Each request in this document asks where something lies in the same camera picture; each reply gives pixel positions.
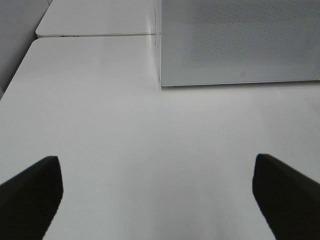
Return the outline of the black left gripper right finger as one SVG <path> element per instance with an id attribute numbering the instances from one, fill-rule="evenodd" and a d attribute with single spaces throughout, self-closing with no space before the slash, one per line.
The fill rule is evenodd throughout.
<path id="1" fill-rule="evenodd" d="M 269 154 L 258 154 L 252 193 L 277 240 L 320 238 L 320 184 Z"/>

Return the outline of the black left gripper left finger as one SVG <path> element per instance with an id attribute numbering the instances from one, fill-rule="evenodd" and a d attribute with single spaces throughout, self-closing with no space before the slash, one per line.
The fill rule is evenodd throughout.
<path id="1" fill-rule="evenodd" d="M 63 198 L 57 156 L 47 156 L 0 185 L 0 238 L 42 240 Z"/>

